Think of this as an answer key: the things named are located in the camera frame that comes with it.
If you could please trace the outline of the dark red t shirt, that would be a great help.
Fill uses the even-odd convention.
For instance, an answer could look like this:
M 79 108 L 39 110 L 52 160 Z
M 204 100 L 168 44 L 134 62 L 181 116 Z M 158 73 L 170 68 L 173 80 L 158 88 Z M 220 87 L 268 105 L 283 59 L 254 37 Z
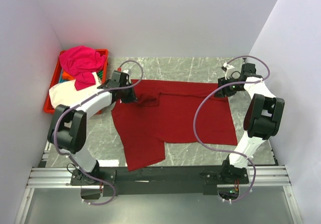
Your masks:
M 134 87 L 137 102 L 117 101 L 111 111 L 114 126 L 124 148 L 129 171 L 165 159 L 165 143 L 196 142 L 237 145 L 236 131 L 227 98 L 211 97 L 216 83 L 142 80 Z

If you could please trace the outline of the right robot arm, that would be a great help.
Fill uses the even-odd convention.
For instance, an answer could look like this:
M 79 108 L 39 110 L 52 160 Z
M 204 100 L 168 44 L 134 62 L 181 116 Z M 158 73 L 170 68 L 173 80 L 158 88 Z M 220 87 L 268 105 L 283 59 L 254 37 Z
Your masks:
M 244 134 L 234 152 L 223 161 L 220 177 L 225 183 L 247 182 L 247 158 L 278 133 L 285 101 L 270 92 L 263 77 L 256 74 L 255 64 L 244 63 L 241 71 L 236 71 L 234 66 L 224 63 L 222 69 L 225 76 L 218 79 L 218 86 L 227 83 L 229 86 L 219 90 L 214 97 L 230 97 L 238 91 L 246 91 L 251 102 L 243 122 Z

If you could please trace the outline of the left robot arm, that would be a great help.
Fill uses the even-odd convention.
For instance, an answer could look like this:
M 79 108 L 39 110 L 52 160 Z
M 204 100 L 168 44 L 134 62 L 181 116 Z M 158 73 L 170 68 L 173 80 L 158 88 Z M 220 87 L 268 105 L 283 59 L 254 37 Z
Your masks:
M 58 105 L 51 121 L 48 142 L 60 155 L 70 159 L 79 169 L 78 174 L 90 185 L 96 184 L 101 175 L 98 161 L 85 147 L 87 121 L 117 100 L 123 103 L 137 101 L 129 70 L 115 70 L 111 79 L 74 106 Z

